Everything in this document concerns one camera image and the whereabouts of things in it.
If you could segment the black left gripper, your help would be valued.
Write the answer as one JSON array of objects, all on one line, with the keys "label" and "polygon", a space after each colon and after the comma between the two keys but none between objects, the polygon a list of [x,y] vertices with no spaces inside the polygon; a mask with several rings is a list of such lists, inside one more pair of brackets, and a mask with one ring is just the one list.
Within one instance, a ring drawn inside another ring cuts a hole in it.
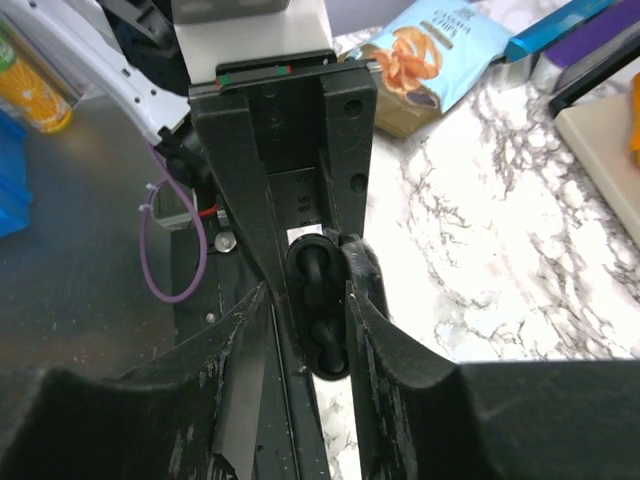
[{"label": "black left gripper", "polygon": [[366,61],[320,50],[220,67],[189,90],[191,122],[228,215],[267,281],[290,340],[280,232],[321,224],[349,274],[388,317],[377,256],[364,241],[377,87]]}]

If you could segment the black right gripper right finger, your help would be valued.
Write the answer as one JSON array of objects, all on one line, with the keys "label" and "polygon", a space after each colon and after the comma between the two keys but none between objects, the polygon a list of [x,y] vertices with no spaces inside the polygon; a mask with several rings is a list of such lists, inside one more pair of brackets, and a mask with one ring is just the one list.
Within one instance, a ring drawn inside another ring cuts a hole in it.
[{"label": "black right gripper right finger", "polygon": [[635,479],[635,360],[453,363],[347,287],[366,479]]}]

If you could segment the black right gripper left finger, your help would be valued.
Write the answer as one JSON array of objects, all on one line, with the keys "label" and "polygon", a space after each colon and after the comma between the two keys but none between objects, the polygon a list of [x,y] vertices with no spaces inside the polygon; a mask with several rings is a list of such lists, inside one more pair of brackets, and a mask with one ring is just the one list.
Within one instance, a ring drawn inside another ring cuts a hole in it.
[{"label": "black right gripper left finger", "polygon": [[116,380],[1,373],[5,479],[248,479],[271,306],[252,289],[211,327]]}]

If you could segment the black earbud charging case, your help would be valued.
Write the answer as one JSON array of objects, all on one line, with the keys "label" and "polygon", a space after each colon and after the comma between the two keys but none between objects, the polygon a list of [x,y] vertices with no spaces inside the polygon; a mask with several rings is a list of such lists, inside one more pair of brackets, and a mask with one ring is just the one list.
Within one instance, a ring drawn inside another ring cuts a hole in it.
[{"label": "black earbud charging case", "polygon": [[[303,277],[296,265],[296,257],[301,248],[306,244],[328,245],[329,247],[334,247],[336,249],[334,275],[337,284],[338,296],[335,301],[331,302],[326,307],[311,309],[306,307],[304,304]],[[346,320],[344,301],[347,272],[345,260],[338,246],[330,238],[320,234],[306,234],[296,239],[289,247],[286,257],[285,273],[293,309],[294,326],[303,348],[305,360],[309,368],[313,372],[311,366],[313,344],[310,330],[315,322],[325,318],[333,318],[337,320],[344,328],[346,347]]]}]

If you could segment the black earbud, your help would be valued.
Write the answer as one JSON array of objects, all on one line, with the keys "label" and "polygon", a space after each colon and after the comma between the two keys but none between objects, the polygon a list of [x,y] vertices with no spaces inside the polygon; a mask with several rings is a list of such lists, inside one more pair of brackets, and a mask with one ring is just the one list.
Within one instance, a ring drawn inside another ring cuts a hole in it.
[{"label": "black earbud", "polygon": [[328,245],[306,244],[296,257],[296,265],[303,277],[303,300],[306,307],[326,307],[335,301],[336,249]]},{"label": "black earbud", "polygon": [[336,381],[349,374],[343,326],[333,318],[325,318],[313,324],[311,366],[313,372],[324,380]]}]

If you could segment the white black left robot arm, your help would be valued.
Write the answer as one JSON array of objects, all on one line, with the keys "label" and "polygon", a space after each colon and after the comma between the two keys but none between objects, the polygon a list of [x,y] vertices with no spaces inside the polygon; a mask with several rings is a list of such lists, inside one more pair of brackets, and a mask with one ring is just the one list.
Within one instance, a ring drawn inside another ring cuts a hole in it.
[{"label": "white black left robot arm", "polygon": [[237,240],[302,345],[345,347],[345,265],[303,222],[364,229],[377,87],[339,61],[321,1],[101,1],[125,66],[75,29],[66,1],[5,1],[10,17],[126,112],[157,162],[182,161],[220,194]]}]

